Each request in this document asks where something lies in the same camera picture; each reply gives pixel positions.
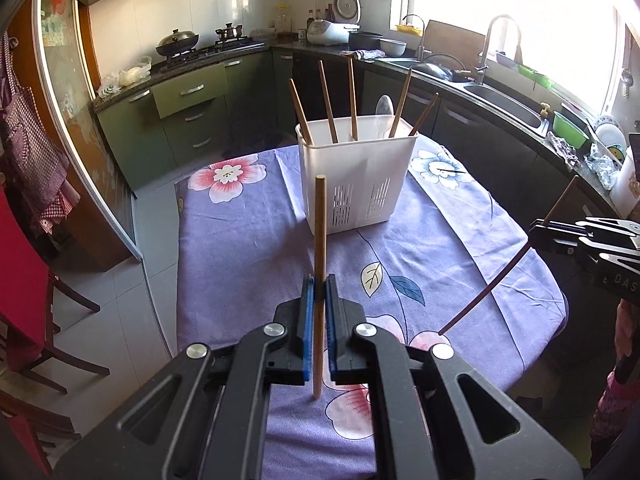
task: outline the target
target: drawer handle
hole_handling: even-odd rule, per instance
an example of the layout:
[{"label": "drawer handle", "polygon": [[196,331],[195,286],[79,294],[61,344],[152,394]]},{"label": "drawer handle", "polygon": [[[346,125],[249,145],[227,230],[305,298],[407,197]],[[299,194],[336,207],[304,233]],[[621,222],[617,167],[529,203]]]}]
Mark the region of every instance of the drawer handle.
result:
[{"label": "drawer handle", "polygon": [[189,95],[197,92],[198,90],[202,90],[204,88],[204,83],[198,86],[194,86],[193,88],[189,88],[188,90],[183,90],[180,92],[180,95]]},{"label": "drawer handle", "polygon": [[211,137],[209,137],[209,139],[207,140],[203,140],[202,142],[199,142],[197,144],[194,144],[193,147],[194,148],[201,148],[202,146],[206,146],[207,144],[209,144],[211,142]]},{"label": "drawer handle", "polygon": [[431,99],[425,99],[424,97],[417,96],[416,94],[413,94],[411,92],[409,92],[406,96],[409,99],[413,99],[414,101],[419,102],[423,105],[428,105],[431,102],[431,99],[433,99],[433,96],[431,97]]},{"label": "drawer handle", "polygon": [[129,102],[132,103],[133,101],[137,101],[138,99],[142,99],[145,95],[149,95],[150,92],[151,92],[151,90],[145,90],[144,92],[142,92],[142,94],[138,94],[135,97],[132,97],[131,99],[129,99]]},{"label": "drawer handle", "polygon": [[195,121],[196,119],[201,118],[203,115],[204,115],[204,112],[200,112],[199,114],[194,115],[193,117],[186,117],[186,118],[184,119],[184,122],[185,122],[185,123],[188,123],[188,122],[190,122],[190,121]]},{"label": "drawer handle", "polygon": [[473,119],[468,119],[465,116],[454,112],[453,110],[447,109],[446,111],[447,111],[447,115],[449,117],[451,117],[451,118],[453,118],[453,119],[455,119],[457,121],[460,121],[461,123],[468,124],[469,126],[471,126],[471,125],[477,126],[478,125],[478,123],[475,122]]}]

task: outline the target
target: bottle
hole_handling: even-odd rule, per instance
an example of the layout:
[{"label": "bottle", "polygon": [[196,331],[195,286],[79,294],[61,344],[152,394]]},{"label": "bottle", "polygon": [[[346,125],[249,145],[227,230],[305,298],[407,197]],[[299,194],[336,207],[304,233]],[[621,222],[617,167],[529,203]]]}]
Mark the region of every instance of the bottle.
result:
[{"label": "bottle", "polygon": [[291,19],[287,13],[286,5],[278,6],[278,13],[275,19],[276,34],[283,34],[284,32],[291,32]]}]

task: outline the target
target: sink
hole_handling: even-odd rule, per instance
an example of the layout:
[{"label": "sink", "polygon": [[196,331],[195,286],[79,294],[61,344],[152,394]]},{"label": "sink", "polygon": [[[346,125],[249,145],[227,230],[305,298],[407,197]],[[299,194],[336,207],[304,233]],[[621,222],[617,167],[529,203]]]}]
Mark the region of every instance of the sink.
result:
[{"label": "sink", "polygon": [[523,123],[531,126],[532,128],[537,129],[542,125],[540,117],[529,110],[527,107],[524,107],[519,102],[511,99],[501,92],[498,92],[497,90],[494,90],[489,86],[469,84],[465,85],[464,88],[467,92],[490,102],[495,107],[504,110],[508,114],[516,117],[518,120],[521,120]]},{"label": "sink", "polygon": [[396,66],[401,66],[402,68],[411,68],[414,65],[418,64],[417,59],[406,59],[406,58],[383,58],[380,61],[384,61],[385,63],[389,63]]}]

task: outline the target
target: metal screw cap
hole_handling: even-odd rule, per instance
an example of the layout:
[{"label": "metal screw cap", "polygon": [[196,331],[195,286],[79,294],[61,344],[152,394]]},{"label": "metal screw cap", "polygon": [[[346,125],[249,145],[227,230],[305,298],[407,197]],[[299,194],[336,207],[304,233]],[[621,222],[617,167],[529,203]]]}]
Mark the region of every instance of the metal screw cap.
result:
[{"label": "metal screw cap", "polygon": [[451,359],[453,357],[453,348],[446,343],[437,343],[432,348],[433,355],[438,359]]},{"label": "metal screw cap", "polygon": [[284,327],[280,323],[269,323],[264,326],[264,333],[271,337],[284,334]]},{"label": "metal screw cap", "polygon": [[372,335],[376,335],[377,331],[378,329],[371,323],[360,323],[356,327],[356,333],[363,337],[371,337]]},{"label": "metal screw cap", "polygon": [[207,347],[202,343],[194,343],[187,347],[187,357],[191,359],[200,359],[207,355]]}]

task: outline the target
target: dish rack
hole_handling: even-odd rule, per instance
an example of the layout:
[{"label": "dish rack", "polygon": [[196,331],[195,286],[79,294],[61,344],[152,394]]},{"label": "dish rack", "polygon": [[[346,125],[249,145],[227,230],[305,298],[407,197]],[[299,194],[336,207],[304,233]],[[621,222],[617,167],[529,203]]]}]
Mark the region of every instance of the dish rack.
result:
[{"label": "dish rack", "polygon": [[313,234],[318,174],[326,176],[327,234],[385,222],[392,215],[417,136],[409,136],[412,126],[400,119],[395,137],[379,139],[380,119],[357,117],[357,142],[351,137],[351,118],[335,119],[337,144],[326,119],[308,122],[311,146],[296,127],[306,221]]}]

